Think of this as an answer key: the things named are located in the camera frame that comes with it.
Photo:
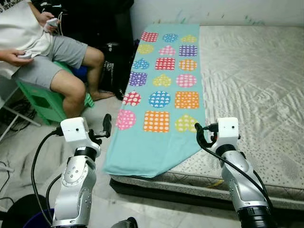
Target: knee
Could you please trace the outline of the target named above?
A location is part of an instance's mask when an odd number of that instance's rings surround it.
[[[74,85],[74,88],[70,91],[70,98],[78,104],[82,104],[86,98],[86,87],[83,82],[78,82]]]
[[[104,64],[105,55],[102,53],[102,51],[96,49],[93,53],[93,66],[100,67]]]

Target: cable connector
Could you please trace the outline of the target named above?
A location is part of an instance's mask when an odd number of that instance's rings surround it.
[[[62,131],[61,126],[58,126],[58,127],[56,128],[56,130],[53,130],[53,131],[52,131],[52,133],[55,134],[55,135],[58,135],[58,136],[63,136],[63,131]]]
[[[211,123],[210,125],[203,127],[203,130],[208,130],[210,132],[219,132],[219,125],[218,123]]]

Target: game controller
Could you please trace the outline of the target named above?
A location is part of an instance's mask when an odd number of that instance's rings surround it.
[[[57,21],[58,21],[57,18],[52,18],[50,20],[47,20],[47,25],[50,25],[53,27],[58,27]]]
[[[46,24],[44,25],[43,29],[46,31],[46,32],[49,32],[48,30],[48,26],[53,26],[53,27],[58,27],[58,19],[57,18],[52,18],[52,19],[49,19],[47,20]]]
[[[32,58],[32,52],[25,51],[23,55],[18,55],[17,57],[22,58],[22,59],[30,59],[30,58]]]

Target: mattress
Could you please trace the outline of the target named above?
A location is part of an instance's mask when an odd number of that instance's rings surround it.
[[[239,150],[277,208],[304,210],[304,28],[200,27],[206,123],[239,120]],[[151,179],[121,183],[230,200],[216,158],[199,151]]]

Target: purple square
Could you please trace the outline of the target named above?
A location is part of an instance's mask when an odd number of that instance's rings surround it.
[[[129,85],[131,86],[143,86],[147,81],[147,73],[136,73],[131,71]]]
[[[182,45],[180,46],[179,56],[197,56],[198,47],[194,45]]]

